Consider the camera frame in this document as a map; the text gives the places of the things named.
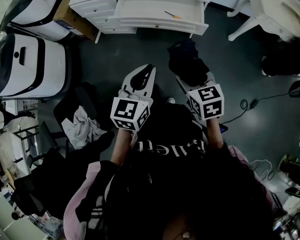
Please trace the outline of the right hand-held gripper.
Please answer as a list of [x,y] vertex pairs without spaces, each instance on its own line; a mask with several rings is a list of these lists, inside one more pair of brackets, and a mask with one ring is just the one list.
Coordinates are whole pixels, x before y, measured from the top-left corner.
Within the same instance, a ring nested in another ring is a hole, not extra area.
[[207,72],[206,76],[204,86],[193,87],[176,75],[176,81],[185,93],[189,109],[199,121],[223,116],[225,110],[225,98],[221,86],[216,84],[211,71]]

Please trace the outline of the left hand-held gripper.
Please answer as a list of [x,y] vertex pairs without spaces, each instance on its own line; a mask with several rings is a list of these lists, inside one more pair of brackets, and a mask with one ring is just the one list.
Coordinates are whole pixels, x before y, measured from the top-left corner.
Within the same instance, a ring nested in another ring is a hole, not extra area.
[[150,116],[156,67],[142,65],[123,80],[118,96],[113,98],[110,119],[119,129],[138,132]]

